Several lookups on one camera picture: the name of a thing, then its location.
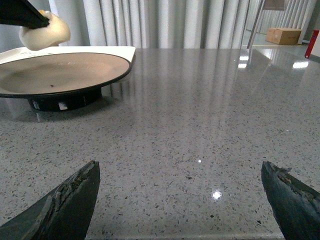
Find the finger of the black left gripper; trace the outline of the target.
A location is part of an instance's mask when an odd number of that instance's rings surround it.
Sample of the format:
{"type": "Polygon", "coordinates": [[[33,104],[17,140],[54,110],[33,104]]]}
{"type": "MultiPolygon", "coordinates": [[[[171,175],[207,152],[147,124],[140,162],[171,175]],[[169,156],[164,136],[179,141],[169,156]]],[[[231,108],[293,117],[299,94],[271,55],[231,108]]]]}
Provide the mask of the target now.
{"type": "Polygon", "coordinates": [[[44,28],[49,19],[28,0],[0,0],[0,23],[27,28],[44,28]]]}

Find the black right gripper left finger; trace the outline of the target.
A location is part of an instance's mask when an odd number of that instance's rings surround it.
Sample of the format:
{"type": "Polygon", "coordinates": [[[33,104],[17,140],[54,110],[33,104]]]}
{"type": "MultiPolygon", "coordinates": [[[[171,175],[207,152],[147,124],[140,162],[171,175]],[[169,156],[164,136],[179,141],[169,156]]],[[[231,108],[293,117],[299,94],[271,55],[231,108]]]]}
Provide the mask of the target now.
{"type": "Polygon", "coordinates": [[[0,227],[2,240],[83,240],[95,209],[100,166],[90,161],[0,227]]]}

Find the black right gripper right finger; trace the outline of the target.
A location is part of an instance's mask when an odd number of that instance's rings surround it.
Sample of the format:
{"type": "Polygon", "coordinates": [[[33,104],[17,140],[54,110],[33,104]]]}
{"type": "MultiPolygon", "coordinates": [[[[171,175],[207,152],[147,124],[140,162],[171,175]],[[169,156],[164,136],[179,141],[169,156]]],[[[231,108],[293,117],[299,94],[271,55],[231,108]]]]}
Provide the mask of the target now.
{"type": "Polygon", "coordinates": [[[320,193],[289,172],[269,161],[262,163],[261,180],[273,216],[286,240],[318,240],[320,193]]]}

